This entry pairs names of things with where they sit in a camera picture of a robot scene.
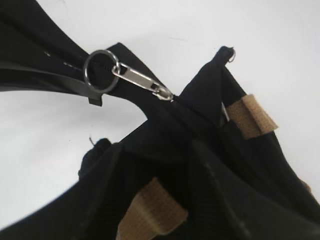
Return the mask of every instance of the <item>metal split ring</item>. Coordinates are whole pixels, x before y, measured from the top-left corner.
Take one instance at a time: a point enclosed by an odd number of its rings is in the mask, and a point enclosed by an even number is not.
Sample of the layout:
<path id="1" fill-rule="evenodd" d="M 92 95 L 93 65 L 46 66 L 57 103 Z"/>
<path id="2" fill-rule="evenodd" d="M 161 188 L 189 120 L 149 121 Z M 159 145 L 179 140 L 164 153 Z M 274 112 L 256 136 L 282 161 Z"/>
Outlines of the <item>metal split ring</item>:
<path id="1" fill-rule="evenodd" d="M 89 79 L 89 74 L 88 74 L 88 67 L 89 67 L 89 63 L 92 60 L 92 58 L 98 54 L 104 54 L 107 55 L 109 58 L 111 58 L 111 60 L 114 62 L 114 70 L 120 74 L 120 62 L 119 59 L 117 58 L 117 56 L 115 56 L 111 51 L 109 50 L 97 50 L 94 51 L 93 53 L 91 53 L 88 58 L 85 60 L 84 65 L 83 65 L 83 76 L 84 76 L 84 81 L 85 83 L 89 86 L 89 88 L 98 94 L 106 94 L 108 92 L 110 92 L 118 83 L 119 77 L 118 76 L 114 76 L 112 83 L 110 84 L 109 87 L 105 88 L 105 89 L 98 89 L 96 88 L 94 85 L 92 85 L 92 83 L 90 82 Z"/>

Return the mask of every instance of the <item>key ring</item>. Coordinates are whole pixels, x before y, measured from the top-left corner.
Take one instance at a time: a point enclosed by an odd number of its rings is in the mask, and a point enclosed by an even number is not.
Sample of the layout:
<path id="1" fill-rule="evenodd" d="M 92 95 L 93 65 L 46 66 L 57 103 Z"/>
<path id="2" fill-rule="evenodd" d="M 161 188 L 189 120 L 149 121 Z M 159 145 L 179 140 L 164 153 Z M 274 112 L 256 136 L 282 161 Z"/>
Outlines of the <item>key ring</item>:
<path id="1" fill-rule="evenodd" d="M 94 87 L 89 79 L 88 75 L 88 66 L 90 63 L 90 60 L 97 54 L 104 54 L 107 55 L 112 59 L 114 62 L 114 66 L 112 68 L 112 73 L 114 75 L 114 79 L 111 83 L 111 85 L 105 89 L 98 89 Z M 121 67 L 124 67 L 126 71 L 124 74 L 120 74 Z M 84 66 L 83 66 L 83 75 L 84 75 L 84 81 L 89 86 L 89 88 L 94 91 L 95 93 L 99 94 L 106 94 L 110 92 L 118 83 L 119 78 L 126 80 L 134 85 L 139 86 L 140 88 L 146 89 L 148 91 L 151 91 L 153 95 L 157 96 L 158 99 L 163 101 L 172 101 L 174 98 L 174 95 L 171 93 L 171 91 L 166 88 L 165 86 L 161 85 L 157 81 L 153 80 L 152 78 L 144 75 L 143 73 L 133 69 L 132 67 L 122 63 L 119 61 L 116 55 L 114 55 L 109 50 L 97 50 L 94 51 L 89 55 L 89 57 L 85 60 Z"/>
<path id="2" fill-rule="evenodd" d="M 89 79 L 89 75 L 88 75 L 88 66 L 89 66 L 89 63 L 91 61 L 91 59 L 95 56 L 95 55 L 98 55 L 98 54 L 103 54 L 103 55 L 107 55 L 109 58 L 112 59 L 112 61 L 114 62 L 114 66 L 115 66 L 115 72 L 117 74 L 120 74 L 120 62 L 119 62 L 119 59 L 117 58 L 116 55 L 114 55 L 111 51 L 109 50 L 96 50 L 94 51 L 93 53 L 91 53 L 89 55 L 89 57 L 85 60 L 84 62 L 84 65 L 83 65 L 83 75 L 84 75 L 84 81 L 85 83 L 89 86 L 89 88 L 95 92 L 95 93 L 98 93 L 98 94 L 106 94 L 106 93 L 109 93 L 112 89 L 114 89 L 114 87 L 117 85 L 118 83 L 118 80 L 119 80 L 119 77 L 114 75 L 114 78 L 113 78 L 113 81 L 112 83 L 110 84 L 109 87 L 105 88 L 105 89 L 98 89 L 96 88 L 95 86 L 92 85 L 92 83 L 90 82 L 90 79 Z"/>

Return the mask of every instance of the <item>tan strap loop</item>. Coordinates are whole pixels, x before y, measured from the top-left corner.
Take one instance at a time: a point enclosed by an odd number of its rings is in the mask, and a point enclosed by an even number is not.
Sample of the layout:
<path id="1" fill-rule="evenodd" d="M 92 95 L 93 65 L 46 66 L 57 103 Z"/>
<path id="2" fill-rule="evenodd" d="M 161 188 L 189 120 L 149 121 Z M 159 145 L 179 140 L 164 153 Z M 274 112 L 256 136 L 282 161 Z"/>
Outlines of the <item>tan strap loop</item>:
<path id="1" fill-rule="evenodd" d="M 153 178 L 132 200 L 118 226 L 117 240 L 151 240 L 167 235 L 187 217 L 188 212 Z"/>
<path id="2" fill-rule="evenodd" d="M 255 138 L 278 128 L 253 94 L 246 95 L 230 105 L 227 113 L 245 139 Z"/>

